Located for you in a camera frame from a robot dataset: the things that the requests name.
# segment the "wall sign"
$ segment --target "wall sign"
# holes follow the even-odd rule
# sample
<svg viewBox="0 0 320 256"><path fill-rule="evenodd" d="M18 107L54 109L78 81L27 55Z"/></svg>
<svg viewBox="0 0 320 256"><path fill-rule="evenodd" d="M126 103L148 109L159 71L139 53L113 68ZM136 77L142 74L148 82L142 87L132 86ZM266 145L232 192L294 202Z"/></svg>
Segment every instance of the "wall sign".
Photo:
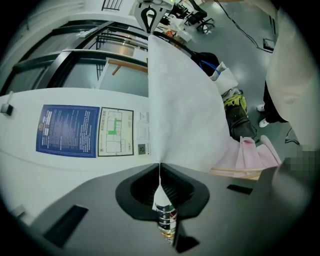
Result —
<svg viewBox="0 0 320 256"><path fill-rule="evenodd" d="M95 158L99 107L43 105L35 150L41 153Z"/></svg>

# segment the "black chair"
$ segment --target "black chair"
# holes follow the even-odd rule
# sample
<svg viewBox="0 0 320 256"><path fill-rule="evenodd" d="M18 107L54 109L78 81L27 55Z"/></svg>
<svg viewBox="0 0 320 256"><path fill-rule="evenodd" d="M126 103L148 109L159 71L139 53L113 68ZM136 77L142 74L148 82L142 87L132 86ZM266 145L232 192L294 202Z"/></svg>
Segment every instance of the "black chair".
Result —
<svg viewBox="0 0 320 256"><path fill-rule="evenodd" d="M175 3L169 15L176 16L177 19L184 19L190 12L183 5Z"/></svg>
<svg viewBox="0 0 320 256"><path fill-rule="evenodd" d="M199 5L196 4L195 0L189 0L189 2L192 4L194 10L196 11L196 13L190 13L187 17L186 17L186 21L184 22L184 24L186 24L188 22L189 25L194 25L196 23L200 23L199 26L196 27L196 30L199 30L201 28L201 31L204 33L204 27L206 26L212 26L214 27L214 20L212 18L209 18L207 20L205 20L205 17L208 16L207 12L205 12L204 10L202 10Z"/></svg>

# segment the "white cloth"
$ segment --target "white cloth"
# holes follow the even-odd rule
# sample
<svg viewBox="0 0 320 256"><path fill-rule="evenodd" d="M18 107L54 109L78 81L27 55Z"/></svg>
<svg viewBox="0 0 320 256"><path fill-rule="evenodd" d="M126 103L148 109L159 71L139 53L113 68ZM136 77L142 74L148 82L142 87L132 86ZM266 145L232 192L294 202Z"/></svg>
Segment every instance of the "white cloth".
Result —
<svg viewBox="0 0 320 256"><path fill-rule="evenodd" d="M150 35L148 86L154 161L209 171L230 137L215 83L182 51Z"/></svg>
<svg viewBox="0 0 320 256"><path fill-rule="evenodd" d="M291 18L270 0L246 0L278 24L278 39L266 74L266 84L279 115L292 126L300 144L320 148L318 121L320 79L317 64Z"/></svg>

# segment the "equipment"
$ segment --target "equipment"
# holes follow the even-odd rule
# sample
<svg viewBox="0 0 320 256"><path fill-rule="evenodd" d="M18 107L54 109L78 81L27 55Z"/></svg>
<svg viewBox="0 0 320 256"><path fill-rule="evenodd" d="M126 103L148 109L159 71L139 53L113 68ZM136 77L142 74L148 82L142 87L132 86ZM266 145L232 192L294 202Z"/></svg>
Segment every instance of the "equipment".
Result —
<svg viewBox="0 0 320 256"><path fill-rule="evenodd" d="M166 12L173 9L176 0L137 0L134 16L141 28L151 34L161 21ZM147 12L153 11L153 17L148 23Z"/></svg>

